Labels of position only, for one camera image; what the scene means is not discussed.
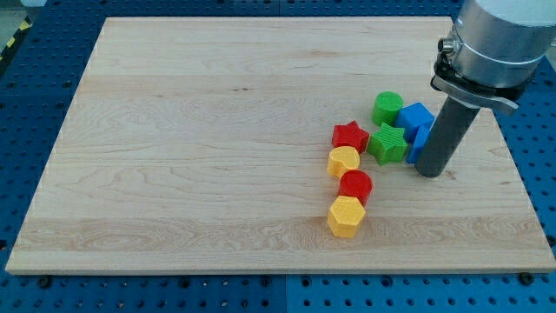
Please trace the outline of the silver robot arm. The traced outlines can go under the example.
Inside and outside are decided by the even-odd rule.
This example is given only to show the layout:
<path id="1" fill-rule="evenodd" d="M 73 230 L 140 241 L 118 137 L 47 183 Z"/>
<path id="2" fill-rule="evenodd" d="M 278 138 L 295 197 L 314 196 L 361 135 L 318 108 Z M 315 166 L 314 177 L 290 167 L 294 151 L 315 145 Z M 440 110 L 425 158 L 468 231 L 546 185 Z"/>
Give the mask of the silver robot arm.
<path id="1" fill-rule="evenodd" d="M 554 0 L 468 0 L 438 42 L 433 88 L 506 115 L 555 39 Z"/>

